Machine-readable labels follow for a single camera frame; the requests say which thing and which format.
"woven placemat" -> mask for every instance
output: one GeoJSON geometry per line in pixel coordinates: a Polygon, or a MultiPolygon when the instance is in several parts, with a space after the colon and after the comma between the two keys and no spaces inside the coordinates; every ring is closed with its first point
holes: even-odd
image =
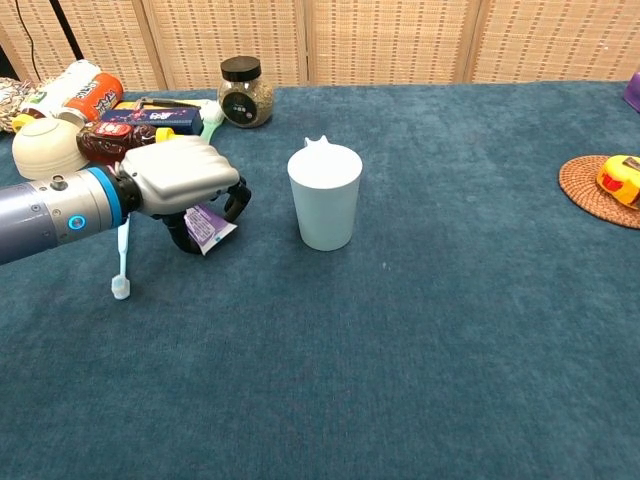
{"type": "Polygon", "coordinates": [[[0,77],[0,130],[13,133],[11,121],[20,110],[23,100],[36,92],[36,85],[13,78],[0,77]]]}
{"type": "Polygon", "coordinates": [[[596,182],[598,170],[609,157],[587,155],[569,160],[560,168],[560,188],[591,215],[623,227],[640,229],[640,212],[619,203],[596,182]]]}

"plastic cup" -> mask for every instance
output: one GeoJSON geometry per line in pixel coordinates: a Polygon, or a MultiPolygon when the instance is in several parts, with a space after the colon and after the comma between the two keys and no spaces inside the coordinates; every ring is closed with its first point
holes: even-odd
{"type": "Polygon", "coordinates": [[[302,241],[315,250],[344,247],[353,236],[362,160],[353,150],[305,139],[287,165],[302,241]]]}

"woven wall panel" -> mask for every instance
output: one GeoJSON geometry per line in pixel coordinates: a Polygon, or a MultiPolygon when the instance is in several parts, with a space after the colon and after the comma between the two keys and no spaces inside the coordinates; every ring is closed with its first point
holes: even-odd
{"type": "Polygon", "coordinates": [[[451,83],[473,4],[309,0],[312,83],[451,83]]]}
{"type": "MultiPolygon", "coordinates": [[[[60,75],[75,56],[48,0],[20,0],[22,18],[34,41],[34,57],[40,77],[60,75]]],[[[2,47],[16,73],[24,80],[37,81],[31,62],[29,37],[18,18],[15,2],[3,0],[0,7],[2,47]]]]}
{"type": "Polygon", "coordinates": [[[169,87],[217,88],[220,63],[260,59],[279,86],[306,83],[301,0],[145,0],[169,87]]]}
{"type": "Polygon", "coordinates": [[[493,0],[476,41],[476,83],[628,80],[640,69],[640,0],[493,0]]]}
{"type": "Polygon", "coordinates": [[[118,77],[125,90],[159,87],[131,0],[60,0],[60,5],[87,60],[118,77]]]}

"bottle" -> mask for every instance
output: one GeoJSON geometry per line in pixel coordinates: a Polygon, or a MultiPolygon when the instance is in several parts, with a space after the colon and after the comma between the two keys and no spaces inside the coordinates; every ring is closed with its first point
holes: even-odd
{"type": "Polygon", "coordinates": [[[77,60],[67,69],[38,89],[20,104],[19,114],[11,122],[14,132],[18,132],[34,118],[54,117],[64,102],[100,73],[100,67],[87,60],[77,60]]]}
{"type": "Polygon", "coordinates": [[[260,60],[239,56],[220,64],[224,81],[218,89],[218,103],[224,116],[241,128],[266,122],[273,112],[274,89],[262,75],[260,60]]]}
{"type": "Polygon", "coordinates": [[[92,163],[111,165],[124,159],[132,148],[164,142],[176,135],[171,128],[126,123],[90,122],[76,135],[78,150],[92,163]]]}
{"type": "Polygon", "coordinates": [[[100,120],[104,112],[122,99],[123,93],[120,80],[108,73],[99,73],[67,100],[57,117],[82,128],[86,123],[100,120]]]}

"jar lid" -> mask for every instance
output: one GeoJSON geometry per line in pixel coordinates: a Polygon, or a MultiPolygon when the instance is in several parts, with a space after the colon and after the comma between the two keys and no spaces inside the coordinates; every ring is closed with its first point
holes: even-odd
{"type": "Polygon", "coordinates": [[[255,57],[238,56],[220,64],[222,78],[230,82],[249,82],[262,73],[260,60],[255,57]]]}

